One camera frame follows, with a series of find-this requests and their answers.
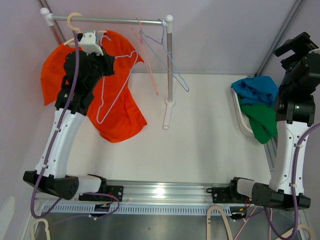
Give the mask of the blue t shirt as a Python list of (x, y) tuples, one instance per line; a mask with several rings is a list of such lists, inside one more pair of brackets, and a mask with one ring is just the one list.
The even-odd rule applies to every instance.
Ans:
[(273, 107), (279, 91), (269, 76), (246, 77), (235, 81), (231, 87), (240, 97), (241, 105), (261, 104)]

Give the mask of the pink wire hanger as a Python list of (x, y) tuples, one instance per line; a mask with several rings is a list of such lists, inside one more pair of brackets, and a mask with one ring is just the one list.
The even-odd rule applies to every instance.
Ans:
[(136, 18), (136, 20), (138, 21), (140, 31), (137, 32), (134, 28), (132, 28), (132, 32), (137, 37), (137, 39), (138, 39), (138, 41), (140, 43), (140, 46), (141, 46), (142, 52), (143, 52), (143, 56), (144, 56), (143, 62), (144, 62), (145, 68), (147, 70), (148, 77), (149, 77), (149, 79), (150, 79), (150, 81), (152, 83), (152, 86), (153, 86), (155, 94), (158, 96), (159, 95), (158, 86), (157, 86), (157, 83), (155, 81), (155, 78), (154, 78), (154, 75), (153, 75), (153, 72), (152, 72), (152, 68), (151, 68), (151, 65), (150, 65), (149, 57), (148, 57), (148, 54), (147, 54), (147, 51), (146, 51), (146, 48), (145, 48), (145, 44), (144, 44), (144, 40), (143, 40), (143, 37), (142, 37), (142, 33), (143, 33), (142, 23), (141, 23), (141, 20), (138, 17)]

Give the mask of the green t shirt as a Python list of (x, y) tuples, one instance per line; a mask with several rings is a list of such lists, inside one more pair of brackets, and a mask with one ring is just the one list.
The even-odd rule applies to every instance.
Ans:
[(264, 145), (278, 136), (276, 113), (265, 104), (244, 104), (244, 99), (237, 98), (241, 112), (248, 117), (250, 127), (256, 140)]

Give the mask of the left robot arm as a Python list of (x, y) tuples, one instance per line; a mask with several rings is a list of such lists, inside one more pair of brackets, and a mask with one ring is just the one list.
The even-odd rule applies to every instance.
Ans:
[(100, 53), (75, 50), (67, 54), (45, 150), (35, 169), (23, 175), (23, 181), (34, 190), (65, 200), (87, 193), (97, 201), (107, 197), (108, 188), (102, 185), (101, 177), (68, 175), (67, 164), (77, 132), (94, 99), (93, 90), (102, 77), (114, 75), (114, 62), (115, 57), (105, 50)]

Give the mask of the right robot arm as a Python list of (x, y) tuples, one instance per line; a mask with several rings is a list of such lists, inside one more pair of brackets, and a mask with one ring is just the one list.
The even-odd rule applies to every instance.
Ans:
[(251, 199), (256, 206), (285, 211), (308, 209), (311, 199), (304, 195), (303, 166), (308, 134), (315, 129), (316, 104), (313, 92), (320, 84), (320, 48), (302, 32), (274, 50), (285, 75), (275, 99), (277, 152), (269, 184), (234, 177), (227, 196), (233, 203)]

